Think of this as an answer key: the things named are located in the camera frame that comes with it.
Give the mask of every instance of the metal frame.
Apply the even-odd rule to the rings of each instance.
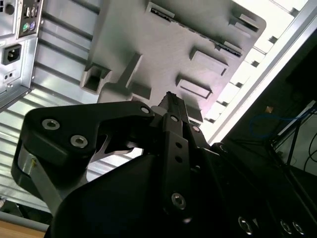
[[[272,82],[302,44],[317,28],[317,1],[309,0],[291,25],[268,52],[258,71],[241,88],[234,100],[215,121],[211,128],[214,133],[207,138],[211,145],[221,141],[242,115],[254,103],[264,89]]]

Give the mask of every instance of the cable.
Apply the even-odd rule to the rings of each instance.
[[[312,153],[311,153],[312,144],[313,144],[313,141],[314,141],[314,139],[316,138],[316,136],[317,136],[317,132],[316,132],[316,134],[313,136],[313,138],[312,138],[312,140],[311,140],[311,143],[309,144],[308,154],[309,154],[309,157],[312,159],[312,161],[314,161],[314,162],[317,163],[317,160],[314,160],[314,159],[312,158]]]
[[[317,163],[317,160],[314,160],[314,159],[313,159],[313,155],[314,155],[315,153],[317,153],[317,150],[315,150],[314,152],[311,152],[312,144],[313,144],[313,141],[315,140],[316,136],[317,136],[317,132],[316,132],[316,134],[313,136],[313,138],[312,138],[312,140],[311,140],[311,142],[310,142],[310,144],[309,144],[309,148],[308,148],[308,154],[309,154],[309,156],[308,156],[308,158],[307,158],[306,161],[305,161],[303,171],[306,170],[306,165],[307,165],[309,159],[311,159],[312,161],[314,161],[314,162]]]
[[[309,159],[313,159],[311,156],[308,156],[308,158],[306,159],[306,161],[305,161],[305,164],[304,164],[304,169],[303,169],[303,171],[305,171],[306,170],[306,165],[307,165],[307,162],[308,162],[308,160]]]
[[[269,134],[264,134],[264,135],[255,134],[255,133],[253,132],[253,122],[254,122],[255,120],[257,120],[257,119],[259,119],[259,118],[273,118],[273,119],[277,119],[277,120],[298,120],[298,119],[301,119],[301,118],[306,117],[307,114],[309,114],[309,113],[314,113],[315,111],[316,111],[316,108],[310,108],[310,109],[308,109],[304,114],[302,114],[301,116],[299,116],[299,117],[297,117],[297,118],[282,118],[282,117],[279,117],[279,116],[277,116],[277,115],[272,115],[272,114],[261,114],[261,115],[257,115],[257,116],[253,117],[253,118],[250,120],[250,122],[249,122],[249,131],[250,131],[250,133],[251,133],[251,135],[252,135],[253,137],[262,138],[262,139],[268,138],[268,137],[270,137],[270,136],[273,135],[273,133],[274,133],[275,130],[274,130],[273,132],[269,133]]]

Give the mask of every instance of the black metal bracket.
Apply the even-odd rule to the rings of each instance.
[[[159,106],[165,113],[133,101],[42,108],[26,115],[12,175],[53,212],[51,237],[167,230],[281,237],[252,173],[225,145],[207,144],[175,94],[168,92]],[[142,156],[86,183],[90,162],[135,147],[144,149]]]

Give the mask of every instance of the bolt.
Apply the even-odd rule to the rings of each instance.
[[[293,222],[293,226],[294,226],[295,230],[298,231],[299,234],[301,234],[302,236],[305,235],[303,229],[300,227],[300,225],[298,225],[298,223]]]
[[[289,225],[288,225],[285,221],[281,220],[281,221],[280,221],[280,224],[281,224],[282,228],[283,228],[288,234],[290,234],[290,235],[292,234],[291,228],[289,227]]]
[[[251,225],[245,220],[243,217],[238,218],[239,226],[242,230],[244,230],[249,236],[253,234],[253,230],[251,228]]]
[[[141,111],[143,111],[143,112],[146,113],[146,114],[149,114],[149,113],[150,113],[150,110],[147,109],[146,107],[141,107]]]
[[[179,193],[173,193],[172,195],[172,202],[175,207],[177,207],[180,210],[184,210],[186,207],[186,201],[185,198],[179,194]]]
[[[193,126],[193,129],[194,129],[195,132],[200,132],[200,129],[197,126],[195,126],[195,125]]]
[[[173,121],[178,122],[178,118],[177,117],[171,115],[170,118],[172,118]]]
[[[228,153],[228,151],[225,149],[225,147],[223,145],[220,145],[219,148],[224,152],[224,153]]]
[[[42,121],[42,126],[46,130],[57,130],[60,127],[60,124],[58,121],[53,120],[53,119],[45,119]]]
[[[85,148],[88,145],[88,140],[82,135],[74,135],[70,139],[70,143],[78,148]]]

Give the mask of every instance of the hole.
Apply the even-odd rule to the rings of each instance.
[[[150,110],[145,107],[141,107],[141,110],[146,114],[150,113]]]
[[[81,138],[77,138],[77,139],[75,140],[75,142],[76,142],[77,144],[84,144],[84,140],[81,139]]]
[[[175,159],[176,159],[176,161],[179,162],[179,163],[182,163],[182,162],[183,162],[182,158],[180,158],[179,156],[176,156]]]
[[[178,121],[178,118],[176,116],[170,116],[170,118],[172,118],[173,121]]]
[[[180,144],[180,143],[178,143],[178,142],[176,142],[176,146],[178,147],[178,148],[183,148],[183,146]]]
[[[49,121],[46,125],[48,127],[52,127],[52,128],[56,126],[56,124],[54,122],[52,122],[52,121]]]

